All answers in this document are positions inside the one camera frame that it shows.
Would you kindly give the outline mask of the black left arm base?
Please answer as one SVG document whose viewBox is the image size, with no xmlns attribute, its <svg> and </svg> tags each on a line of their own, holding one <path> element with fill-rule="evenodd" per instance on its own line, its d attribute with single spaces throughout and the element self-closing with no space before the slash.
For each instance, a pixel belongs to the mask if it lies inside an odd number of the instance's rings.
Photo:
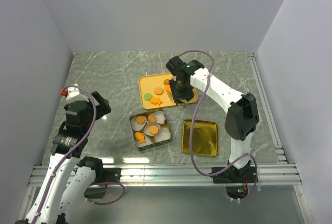
<svg viewBox="0 0 332 224">
<path fill-rule="evenodd" d="M 119 183 L 121 177 L 121 168 L 114 167 L 114 168 L 103 168 L 101 172 L 96 176 L 95 181 L 97 183 L 104 183 L 104 182 L 113 182 Z"/>
</svg>

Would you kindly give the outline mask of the orange leaf cookie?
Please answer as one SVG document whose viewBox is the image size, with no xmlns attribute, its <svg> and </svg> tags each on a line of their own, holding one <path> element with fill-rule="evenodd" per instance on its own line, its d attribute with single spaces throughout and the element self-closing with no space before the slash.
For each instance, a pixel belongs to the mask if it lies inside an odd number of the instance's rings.
<svg viewBox="0 0 332 224">
<path fill-rule="evenodd" d="M 156 117 L 154 115 L 149 115 L 148 116 L 148 121 L 150 121 L 150 122 L 156 122 L 157 119 L 156 119 Z"/>
</svg>

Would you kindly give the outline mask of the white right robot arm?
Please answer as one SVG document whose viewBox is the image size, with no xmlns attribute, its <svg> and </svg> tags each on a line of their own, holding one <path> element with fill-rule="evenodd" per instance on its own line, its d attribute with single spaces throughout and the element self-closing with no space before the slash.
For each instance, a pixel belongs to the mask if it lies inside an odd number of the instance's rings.
<svg viewBox="0 0 332 224">
<path fill-rule="evenodd" d="M 240 182 L 246 177 L 250 161 L 251 139 L 259 123 L 257 101 L 253 94 L 243 94 L 225 84 L 197 60 L 185 63 L 175 56 L 166 64 L 173 75 L 171 93 L 176 104 L 184 104 L 193 98 L 193 89 L 202 91 L 216 102 L 226 113 L 225 130 L 231 137 L 229 178 Z"/>
</svg>

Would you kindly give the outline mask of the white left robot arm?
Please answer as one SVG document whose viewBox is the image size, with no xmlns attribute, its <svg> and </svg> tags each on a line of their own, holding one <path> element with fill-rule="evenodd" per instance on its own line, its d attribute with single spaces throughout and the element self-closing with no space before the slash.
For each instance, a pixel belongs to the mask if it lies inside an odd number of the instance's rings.
<svg viewBox="0 0 332 224">
<path fill-rule="evenodd" d="M 91 184 L 104 179 L 101 159 L 81 158 L 97 120 L 111 112 L 107 99 L 74 87 L 61 92 L 66 98 L 65 121 L 52 141 L 48 170 L 33 206 L 19 223 L 68 223 L 70 208 Z"/>
</svg>

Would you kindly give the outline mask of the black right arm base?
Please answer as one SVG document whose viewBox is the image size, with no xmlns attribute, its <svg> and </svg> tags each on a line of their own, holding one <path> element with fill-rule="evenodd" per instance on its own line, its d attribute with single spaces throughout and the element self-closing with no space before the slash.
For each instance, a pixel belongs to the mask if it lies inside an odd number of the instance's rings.
<svg viewBox="0 0 332 224">
<path fill-rule="evenodd" d="M 257 172 L 255 167 L 247 166 L 242 169 L 236 169 L 232 166 L 227 171 L 213 176 L 214 184 L 243 184 L 254 183 L 256 180 Z"/>
</svg>

